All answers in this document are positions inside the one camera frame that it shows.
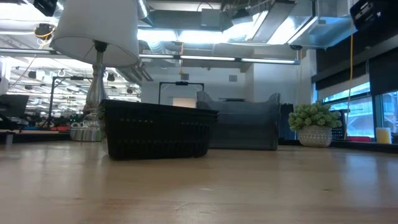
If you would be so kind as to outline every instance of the yellow cup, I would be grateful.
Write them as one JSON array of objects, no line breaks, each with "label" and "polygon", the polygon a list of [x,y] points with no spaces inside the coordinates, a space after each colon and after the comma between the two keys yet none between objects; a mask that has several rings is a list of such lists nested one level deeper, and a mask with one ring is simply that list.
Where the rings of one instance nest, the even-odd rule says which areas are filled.
[{"label": "yellow cup", "polygon": [[377,143],[392,144],[390,128],[376,128]]}]

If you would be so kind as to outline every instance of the wooden table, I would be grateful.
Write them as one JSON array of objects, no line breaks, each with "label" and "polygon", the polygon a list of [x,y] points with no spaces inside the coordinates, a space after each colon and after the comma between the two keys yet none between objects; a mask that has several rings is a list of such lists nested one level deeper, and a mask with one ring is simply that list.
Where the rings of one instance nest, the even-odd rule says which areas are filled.
[{"label": "wooden table", "polygon": [[1,223],[398,223],[394,154],[281,146],[116,162],[99,147],[0,151]]}]

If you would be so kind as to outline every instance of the ceiling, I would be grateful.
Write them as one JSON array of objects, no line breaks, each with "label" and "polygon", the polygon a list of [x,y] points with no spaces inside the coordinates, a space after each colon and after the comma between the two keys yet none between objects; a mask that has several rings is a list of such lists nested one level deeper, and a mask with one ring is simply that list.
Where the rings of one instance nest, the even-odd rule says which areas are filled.
[{"label": "ceiling", "polygon": [[[351,1],[209,0],[205,3],[197,0],[147,0],[150,7],[149,16],[139,22],[140,53],[296,59],[297,53],[289,47],[289,44],[302,45],[304,49],[327,48],[350,35],[349,2]],[[58,3],[53,17],[45,17],[31,4],[13,5],[7,9],[2,7],[0,9],[0,47],[51,49],[49,43],[44,44],[43,40],[36,38],[33,30],[40,23],[54,26],[58,24],[65,1],[59,0]],[[221,12],[218,25],[212,24],[212,19],[206,20],[206,16],[210,15],[209,17],[212,18],[214,11],[206,11],[211,8],[219,9]],[[232,20],[234,15],[238,9],[244,8],[250,13],[250,16],[245,19],[252,21],[234,25],[232,23],[235,21]],[[151,33],[159,30],[163,33],[156,33],[156,35]],[[195,32],[189,35],[189,31],[192,30]],[[50,91],[52,75],[63,70],[66,72],[66,76],[79,74],[87,78],[92,77],[91,65],[65,57],[54,58],[53,56],[35,59],[30,68],[31,70],[43,70],[49,79],[33,80],[26,77],[26,74],[21,77],[23,68],[27,67],[31,60],[31,55],[18,55],[18,57],[12,58],[11,83],[21,79],[9,91],[37,93],[37,97],[34,97],[35,94],[33,94],[30,98],[30,101],[35,103],[38,102],[42,93],[41,104],[45,108],[42,108],[43,106],[39,108],[44,110],[48,107],[48,100],[44,94],[48,94]],[[144,67],[139,67],[139,69],[138,67],[120,70],[110,68],[108,73],[115,73],[116,77],[114,82],[105,82],[109,86],[107,87],[108,95],[123,100],[140,100],[141,93],[135,85],[150,80],[140,73],[141,68],[145,67],[239,68],[245,72],[250,66],[249,63],[207,60],[142,59],[142,62]],[[67,86],[60,85],[55,91],[60,94],[57,95],[57,100],[70,103],[66,95],[73,94],[73,97],[76,98],[73,101],[76,104],[74,106],[80,110],[85,104],[83,95],[88,90],[90,81],[69,80],[68,84],[77,86],[79,90],[73,91]],[[32,85],[33,90],[26,90],[26,85]],[[133,94],[127,94],[128,86],[134,87]]]}]

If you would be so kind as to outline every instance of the white lampshade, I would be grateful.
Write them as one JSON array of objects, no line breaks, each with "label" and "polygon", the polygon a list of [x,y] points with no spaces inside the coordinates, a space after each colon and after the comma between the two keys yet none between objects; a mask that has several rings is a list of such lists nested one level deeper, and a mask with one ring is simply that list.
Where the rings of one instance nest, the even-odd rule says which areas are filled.
[{"label": "white lampshade", "polygon": [[106,67],[125,67],[139,60],[137,3],[134,0],[67,0],[52,47],[82,62],[96,63],[94,40],[108,44]]}]

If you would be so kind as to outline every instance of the green plant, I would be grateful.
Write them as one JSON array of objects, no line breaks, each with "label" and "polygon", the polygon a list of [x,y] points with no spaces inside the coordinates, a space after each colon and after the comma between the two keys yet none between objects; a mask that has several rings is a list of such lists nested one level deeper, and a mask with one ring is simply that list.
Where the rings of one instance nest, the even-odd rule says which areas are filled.
[{"label": "green plant", "polygon": [[339,128],[342,125],[340,116],[339,112],[330,111],[330,105],[322,105],[321,101],[317,101],[312,105],[296,106],[295,111],[289,114],[289,125],[293,131],[311,125]]}]

